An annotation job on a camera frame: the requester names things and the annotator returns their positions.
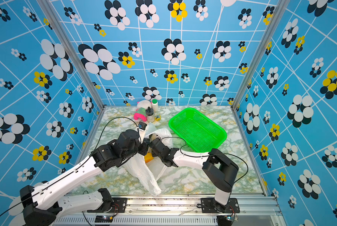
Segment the yellow banana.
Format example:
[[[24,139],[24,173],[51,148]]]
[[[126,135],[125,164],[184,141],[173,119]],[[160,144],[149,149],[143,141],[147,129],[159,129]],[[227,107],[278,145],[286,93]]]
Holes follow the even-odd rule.
[[[152,156],[151,153],[147,153],[147,154],[144,156],[145,163],[148,163],[148,162],[152,161],[153,159],[154,159],[154,157]]]

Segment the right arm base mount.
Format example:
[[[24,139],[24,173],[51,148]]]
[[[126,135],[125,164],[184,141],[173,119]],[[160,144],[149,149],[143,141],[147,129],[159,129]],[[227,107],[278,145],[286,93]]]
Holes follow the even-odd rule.
[[[202,210],[202,213],[240,213],[240,207],[236,198],[230,198],[226,205],[222,205],[214,198],[201,198],[197,207]]]

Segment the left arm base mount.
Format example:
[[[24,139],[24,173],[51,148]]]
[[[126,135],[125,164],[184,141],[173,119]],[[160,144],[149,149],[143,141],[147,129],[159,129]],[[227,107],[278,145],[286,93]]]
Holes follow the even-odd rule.
[[[96,210],[88,210],[88,213],[124,213],[127,206],[127,198],[114,197],[111,200],[104,201]]]

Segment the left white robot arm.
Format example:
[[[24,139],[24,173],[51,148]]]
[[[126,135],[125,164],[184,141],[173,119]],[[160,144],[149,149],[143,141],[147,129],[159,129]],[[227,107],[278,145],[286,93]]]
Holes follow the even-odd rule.
[[[120,167],[134,155],[146,154],[145,130],[126,130],[118,139],[97,147],[91,154],[58,177],[37,187],[20,190],[23,219],[26,226],[50,226],[57,218],[77,212],[107,212],[116,210],[106,188],[96,192],[67,196],[83,182],[112,167]]]

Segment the green plastic basket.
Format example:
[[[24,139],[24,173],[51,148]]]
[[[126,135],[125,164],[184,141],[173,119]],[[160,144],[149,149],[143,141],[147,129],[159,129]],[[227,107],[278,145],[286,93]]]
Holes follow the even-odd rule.
[[[227,139],[227,132],[195,108],[186,108],[173,116],[169,127],[197,153],[218,149]]]

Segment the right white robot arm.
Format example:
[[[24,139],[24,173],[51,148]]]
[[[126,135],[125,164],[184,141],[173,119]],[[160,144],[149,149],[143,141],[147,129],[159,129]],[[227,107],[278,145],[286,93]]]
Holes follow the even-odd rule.
[[[207,153],[191,153],[180,148],[169,148],[161,139],[150,142],[153,156],[159,157],[167,167],[201,169],[216,187],[214,205],[226,209],[239,171],[238,165],[226,154],[214,148]]]

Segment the white translucent plastic bag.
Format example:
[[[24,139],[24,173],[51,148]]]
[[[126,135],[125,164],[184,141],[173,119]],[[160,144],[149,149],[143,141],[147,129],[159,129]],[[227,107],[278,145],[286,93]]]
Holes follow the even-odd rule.
[[[172,134],[167,128],[149,129],[144,138],[153,140],[150,136],[154,135],[156,138],[163,138],[163,144],[169,148],[173,147]],[[143,187],[153,196],[160,195],[160,189],[157,180],[163,175],[167,166],[162,163],[159,157],[154,157],[148,163],[145,163],[144,157],[140,154],[132,157],[123,167],[129,174],[136,177]]]

